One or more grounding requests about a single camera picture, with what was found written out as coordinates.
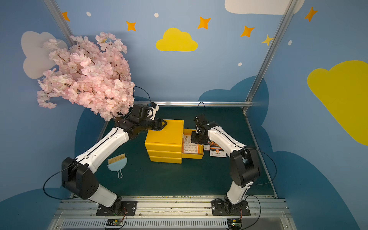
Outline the marigold flower seed bag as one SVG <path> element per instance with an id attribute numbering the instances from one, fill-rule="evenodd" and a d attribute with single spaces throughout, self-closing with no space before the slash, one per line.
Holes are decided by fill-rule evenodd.
<path id="1" fill-rule="evenodd" d="M 209 145 L 209 155 L 210 157 L 226 158 L 226 152 L 215 142 L 211 142 Z"/>

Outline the yellow bottom drawer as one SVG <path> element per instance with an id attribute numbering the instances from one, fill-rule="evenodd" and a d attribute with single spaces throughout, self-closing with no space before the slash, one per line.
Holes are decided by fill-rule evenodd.
<path id="1" fill-rule="evenodd" d="M 175 163 L 175 164 L 182 163 L 182 158 L 169 158 L 169 157 L 157 157 L 157 156 L 150 156 L 149 158 L 152 162 L 157 162 L 157 163 Z"/>

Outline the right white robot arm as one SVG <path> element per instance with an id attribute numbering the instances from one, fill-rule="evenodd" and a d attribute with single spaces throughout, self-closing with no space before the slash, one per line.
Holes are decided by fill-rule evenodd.
<path id="1" fill-rule="evenodd" d="M 250 186 L 261 175 L 257 150 L 238 142 L 216 122 L 209 122 L 204 114 L 195 117 L 195 125 L 192 143 L 209 145 L 214 142 L 230 157 L 232 185 L 225 196 L 225 204 L 229 209 L 238 208 Z"/>

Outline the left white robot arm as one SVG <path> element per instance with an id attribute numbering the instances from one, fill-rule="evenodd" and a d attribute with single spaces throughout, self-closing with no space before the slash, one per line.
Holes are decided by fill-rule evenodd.
<path id="1" fill-rule="evenodd" d="M 107 208 L 118 204 L 119 197 L 102 186 L 94 175 L 101 164 L 121 145 L 149 130 L 161 131 L 167 122 L 157 118 L 159 105 L 133 105 L 127 118 L 115 123 L 114 128 L 99 142 L 75 159 L 62 162 L 61 184 L 82 199 Z"/>

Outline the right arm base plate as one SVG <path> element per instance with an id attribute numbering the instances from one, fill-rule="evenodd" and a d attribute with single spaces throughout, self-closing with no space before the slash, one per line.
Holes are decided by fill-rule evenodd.
<path id="1" fill-rule="evenodd" d="M 241 201 L 238 204 L 232 204 L 228 200 L 219 198 L 211 201 L 211 209 L 213 216 L 250 216 L 250 208 L 247 201 Z"/>

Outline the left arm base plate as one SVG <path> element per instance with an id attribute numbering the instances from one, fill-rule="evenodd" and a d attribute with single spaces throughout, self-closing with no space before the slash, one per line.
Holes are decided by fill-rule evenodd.
<path id="1" fill-rule="evenodd" d="M 135 216 L 137 204 L 137 201 L 131 200 L 117 200 L 112 207 L 99 204 L 96 216 Z"/>

